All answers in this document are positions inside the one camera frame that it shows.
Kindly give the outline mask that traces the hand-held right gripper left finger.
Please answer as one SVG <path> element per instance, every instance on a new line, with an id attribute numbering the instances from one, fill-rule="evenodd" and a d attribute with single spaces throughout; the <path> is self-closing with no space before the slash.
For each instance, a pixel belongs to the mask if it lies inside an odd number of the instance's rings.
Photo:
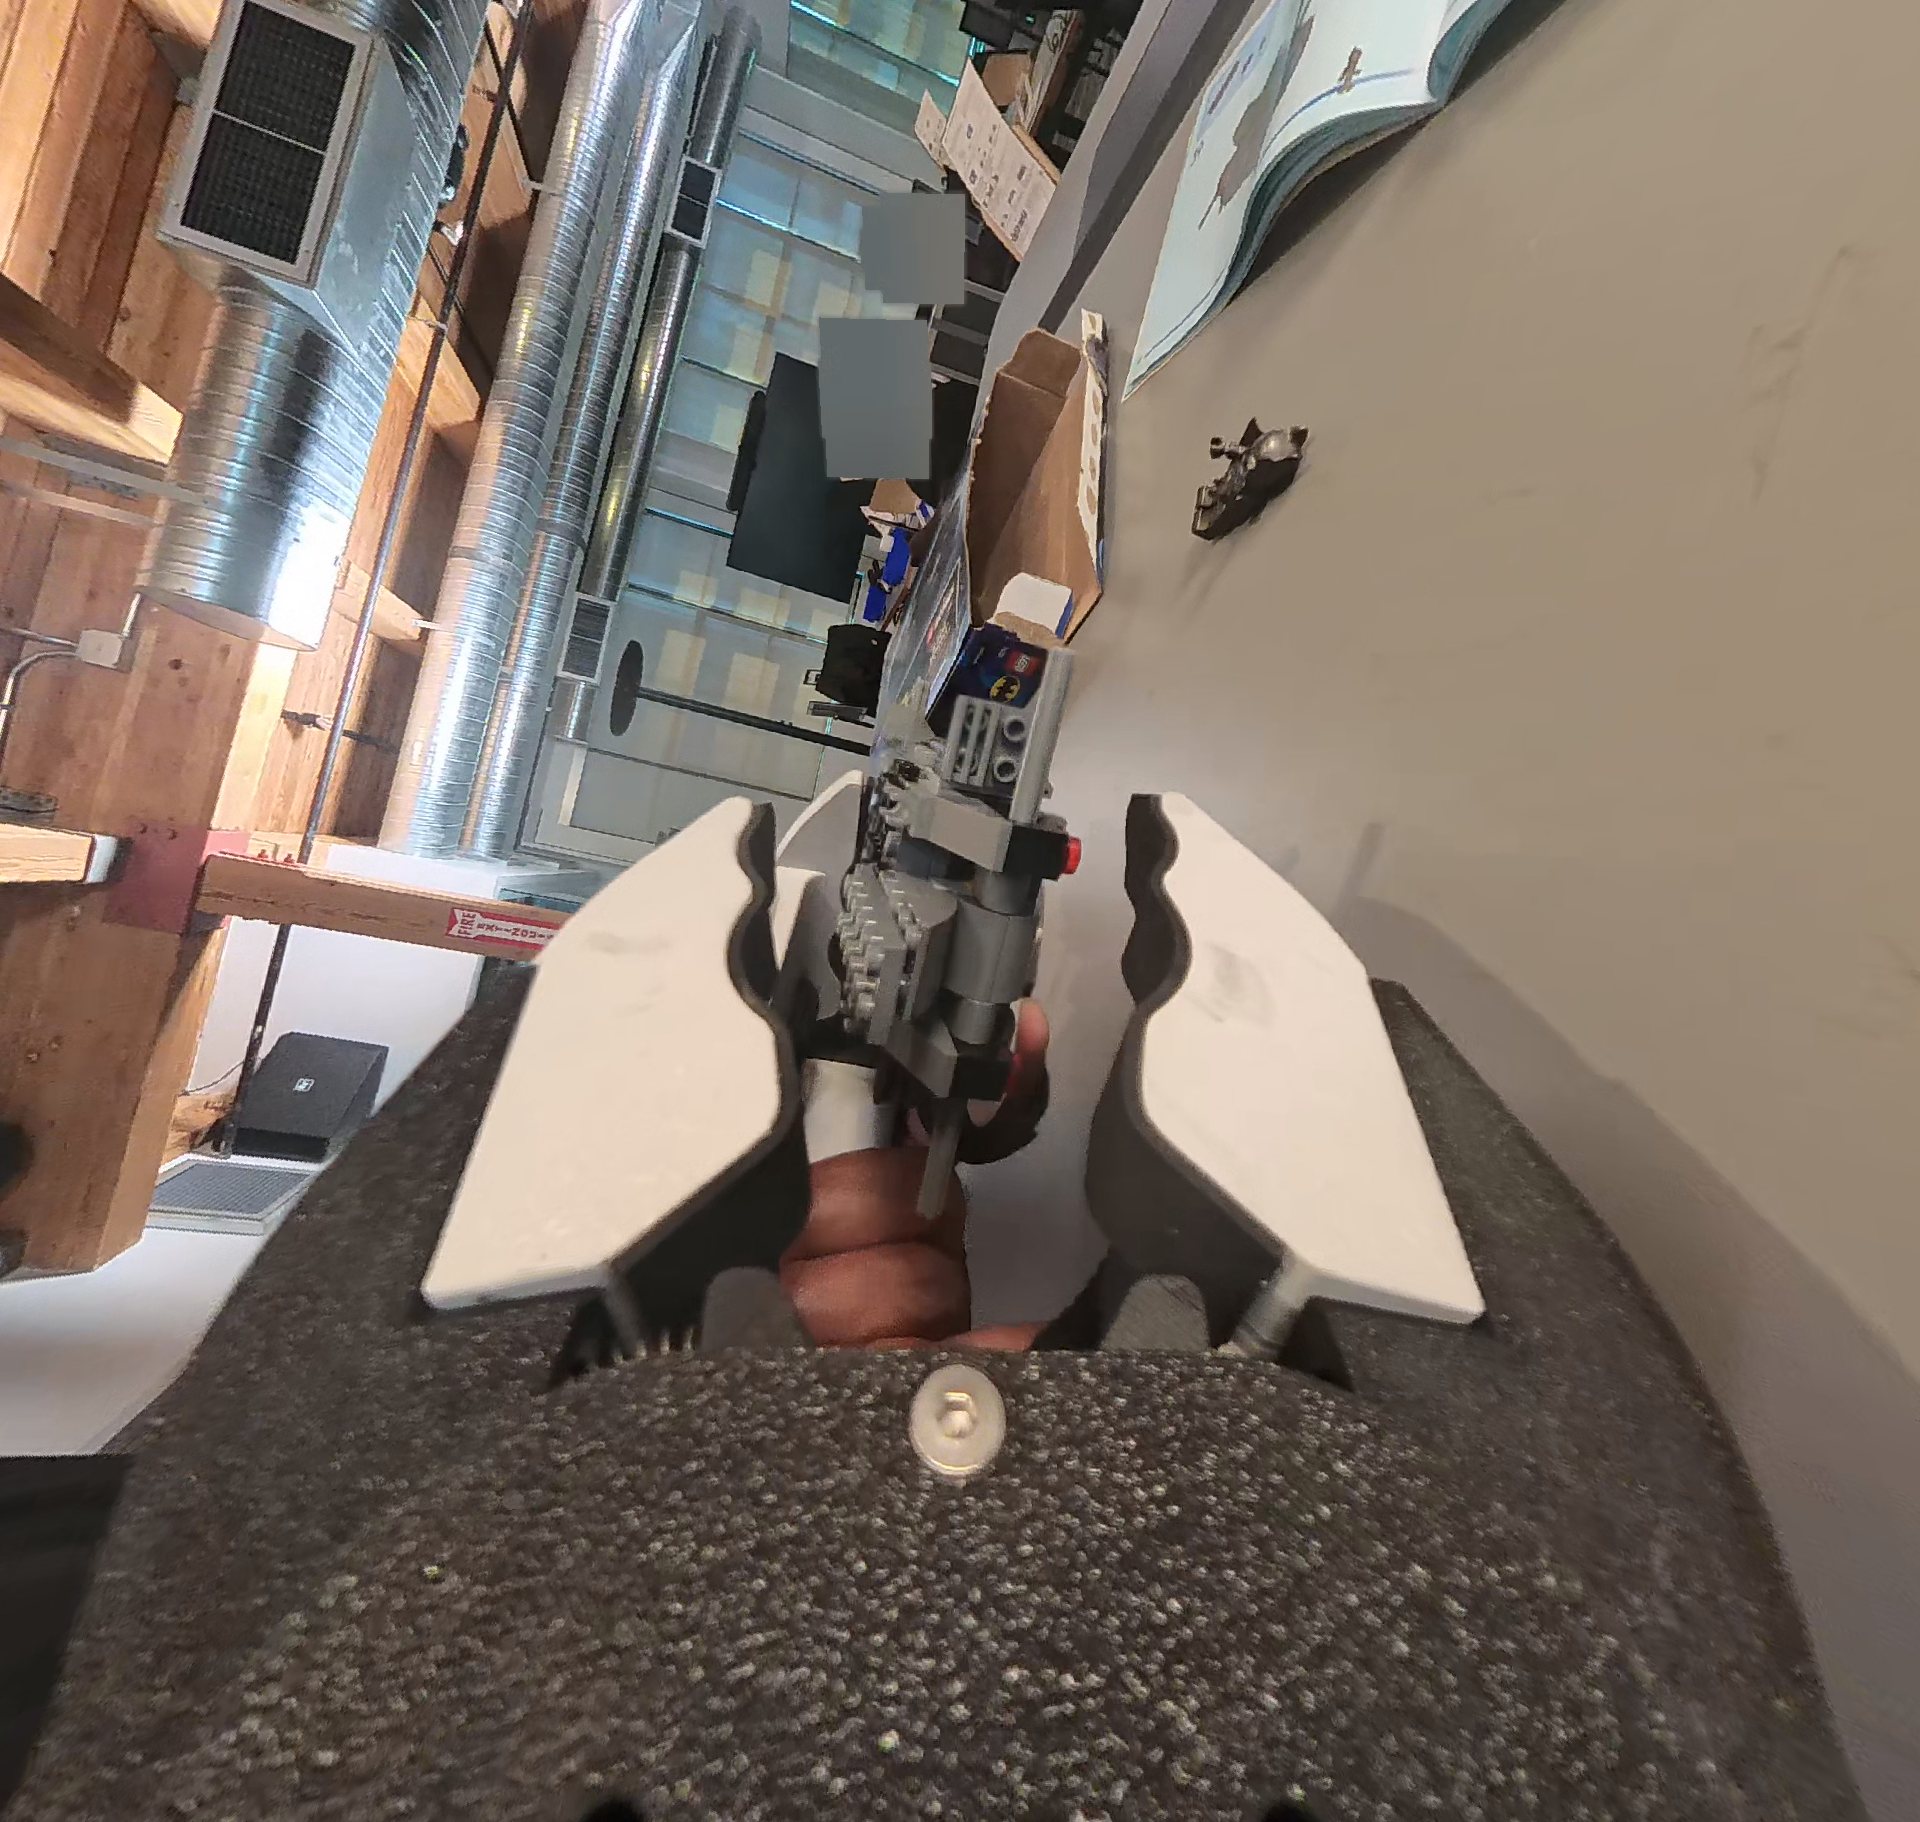
<path id="1" fill-rule="evenodd" d="M 430 1310 L 599 1296 L 624 1338 L 658 1338 L 720 1277 L 776 1274 L 807 1162 L 773 898 L 773 812 L 733 797 L 561 925 L 424 1265 Z"/>

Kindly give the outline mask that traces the wooden beam with red bracket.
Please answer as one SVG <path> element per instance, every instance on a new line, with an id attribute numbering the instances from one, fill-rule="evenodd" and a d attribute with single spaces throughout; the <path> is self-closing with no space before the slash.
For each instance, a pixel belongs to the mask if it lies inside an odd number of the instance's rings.
<path id="1" fill-rule="evenodd" d="M 564 914 L 507 899 L 323 872 L 271 857 L 262 839 L 236 830 L 168 824 L 100 835 L 3 822 L 2 882 L 97 889 L 104 921 L 160 936 L 247 920 L 510 963 L 534 960 L 565 921 Z"/>

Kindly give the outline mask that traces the grey toy brick model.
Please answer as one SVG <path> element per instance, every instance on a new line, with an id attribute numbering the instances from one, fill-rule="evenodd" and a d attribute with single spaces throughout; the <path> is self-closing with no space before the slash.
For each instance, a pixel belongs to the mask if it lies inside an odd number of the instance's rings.
<path id="1" fill-rule="evenodd" d="M 828 943 L 836 1037 L 929 1132 L 922 1212 L 941 1211 L 971 1108 L 999 1099 L 1034 990 L 1045 886 L 1078 845 L 1045 806 L 1072 652 L 1045 647 L 1025 705 L 960 699 L 944 737 L 872 757 L 855 861 Z"/>

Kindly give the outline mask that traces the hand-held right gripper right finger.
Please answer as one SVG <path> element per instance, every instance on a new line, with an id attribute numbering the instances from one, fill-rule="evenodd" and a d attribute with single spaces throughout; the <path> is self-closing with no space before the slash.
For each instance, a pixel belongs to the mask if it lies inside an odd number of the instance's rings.
<path id="1" fill-rule="evenodd" d="M 1484 1296 L 1374 986 L 1330 921 L 1179 793 L 1134 795 L 1131 1001 L 1088 1203 L 1128 1280 L 1280 1356 L 1311 1303 L 1467 1328 Z"/>

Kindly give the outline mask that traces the floor vent grille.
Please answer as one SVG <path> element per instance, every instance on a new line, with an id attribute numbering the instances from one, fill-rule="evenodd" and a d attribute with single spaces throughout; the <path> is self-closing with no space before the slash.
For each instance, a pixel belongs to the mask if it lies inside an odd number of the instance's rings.
<path id="1" fill-rule="evenodd" d="M 320 1171 L 265 1156 L 184 1155 L 159 1171 L 147 1226 L 268 1237 Z"/>

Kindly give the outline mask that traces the black bag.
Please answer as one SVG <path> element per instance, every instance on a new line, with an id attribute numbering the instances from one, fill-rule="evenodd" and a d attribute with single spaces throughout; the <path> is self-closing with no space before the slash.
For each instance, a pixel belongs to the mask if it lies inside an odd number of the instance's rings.
<path id="1" fill-rule="evenodd" d="M 878 705 L 889 644 L 890 633 L 872 624 L 845 623 L 828 628 L 811 679 L 818 702 L 810 710 L 843 723 L 871 723 Z"/>

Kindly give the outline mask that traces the thin spiral metal duct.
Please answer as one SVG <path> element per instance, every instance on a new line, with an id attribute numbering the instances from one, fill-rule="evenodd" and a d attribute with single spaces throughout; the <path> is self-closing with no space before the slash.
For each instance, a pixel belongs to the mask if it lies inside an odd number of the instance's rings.
<path id="1" fill-rule="evenodd" d="M 641 500 L 665 426 L 671 372 L 690 316 L 711 210 L 733 147 L 733 130 L 758 55 L 761 26 L 740 6 L 724 9 L 706 41 L 690 130 L 668 193 L 658 268 L 648 290 L 629 388 L 612 430 L 610 463 L 596 502 L 579 579 L 584 603 L 612 604 L 626 585 Z"/>

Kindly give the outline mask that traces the printed white cardboard box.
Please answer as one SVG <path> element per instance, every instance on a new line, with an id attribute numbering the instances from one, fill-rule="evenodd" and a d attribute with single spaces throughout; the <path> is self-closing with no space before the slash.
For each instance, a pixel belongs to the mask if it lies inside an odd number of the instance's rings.
<path id="1" fill-rule="evenodd" d="M 936 166 L 960 177 L 989 233 L 1022 261 L 1036 244 L 1060 172 L 1025 130 L 1007 120 L 974 60 L 963 63 L 948 109 L 922 96 L 912 134 Z"/>

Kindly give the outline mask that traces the open instruction booklet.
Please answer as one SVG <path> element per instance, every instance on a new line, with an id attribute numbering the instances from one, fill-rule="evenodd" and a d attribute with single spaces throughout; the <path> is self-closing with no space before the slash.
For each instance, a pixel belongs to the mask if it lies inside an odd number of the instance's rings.
<path id="1" fill-rule="evenodd" d="M 1247 281 L 1309 178 L 1427 120 L 1511 0 L 1271 0 L 1206 83 L 1126 393 Z"/>

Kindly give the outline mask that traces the metal air vent box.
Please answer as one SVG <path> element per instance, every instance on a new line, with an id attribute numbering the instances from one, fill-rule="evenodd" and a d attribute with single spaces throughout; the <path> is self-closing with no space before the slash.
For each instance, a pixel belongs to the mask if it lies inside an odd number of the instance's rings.
<path id="1" fill-rule="evenodd" d="M 378 290 L 421 138 L 388 44 L 287 0 L 223 0 L 157 238 L 310 316 Z"/>

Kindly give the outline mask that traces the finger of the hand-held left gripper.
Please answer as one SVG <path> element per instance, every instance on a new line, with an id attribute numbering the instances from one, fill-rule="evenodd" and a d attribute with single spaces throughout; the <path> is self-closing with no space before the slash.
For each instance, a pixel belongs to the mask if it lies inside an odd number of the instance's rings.
<path id="1" fill-rule="evenodd" d="M 818 986 L 855 861 L 865 779 L 834 779 L 781 838 L 772 939 L 781 986 Z"/>

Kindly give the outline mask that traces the open brown cardboard box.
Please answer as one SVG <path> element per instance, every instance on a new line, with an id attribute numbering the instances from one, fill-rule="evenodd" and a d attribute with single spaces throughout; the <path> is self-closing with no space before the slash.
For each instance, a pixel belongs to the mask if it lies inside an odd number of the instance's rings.
<path id="1" fill-rule="evenodd" d="M 1108 328 L 1028 328 L 996 370 L 968 456 L 971 615 L 1069 642 L 1101 597 Z"/>

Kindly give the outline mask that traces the black pole stand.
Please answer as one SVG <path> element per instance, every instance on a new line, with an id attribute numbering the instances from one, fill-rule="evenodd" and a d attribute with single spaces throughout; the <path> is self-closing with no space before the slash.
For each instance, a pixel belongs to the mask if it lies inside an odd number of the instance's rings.
<path id="1" fill-rule="evenodd" d="M 641 681 L 645 672 L 645 642 L 640 637 L 626 637 L 619 647 L 617 657 L 612 657 L 610 662 L 610 683 L 605 686 L 605 724 L 612 737 L 626 737 L 633 729 L 640 708 L 652 705 L 677 713 L 699 716 L 703 720 L 724 723 L 729 728 L 776 735 L 781 739 L 824 749 L 850 755 L 868 755 L 871 749 L 871 746 L 856 744 L 855 739 L 848 739 L 843 735 L 811 729 L 799 723 L 778 723 L 770 716 L 751 713 L 748 710 L 652 686 Z"/>

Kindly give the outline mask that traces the long spiral metal duct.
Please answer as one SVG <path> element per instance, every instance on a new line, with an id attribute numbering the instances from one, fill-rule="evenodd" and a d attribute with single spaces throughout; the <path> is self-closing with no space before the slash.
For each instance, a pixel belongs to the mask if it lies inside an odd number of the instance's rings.
<path id="1" fill-rule="evenodd" d="M 610 367 L 716 0 L 588 0 L 396 757 L 381 845 L 517 845 L 602 456 Z"/>

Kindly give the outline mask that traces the small dark toy brick model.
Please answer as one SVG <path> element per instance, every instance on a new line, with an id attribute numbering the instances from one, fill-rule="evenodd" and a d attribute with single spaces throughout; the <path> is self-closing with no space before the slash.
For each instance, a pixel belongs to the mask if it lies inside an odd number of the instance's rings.
<path id="1" fill-rule="evenodd" d="M 1257 517 L 1296 481 L 1307 441 L 1301 422 L 1262 428 L 1257 419 L 1235 441 L 1212 437 L 1210 459 L 1219 469 L 1195 493 L 1191 534 L 1217 541 Z"/>

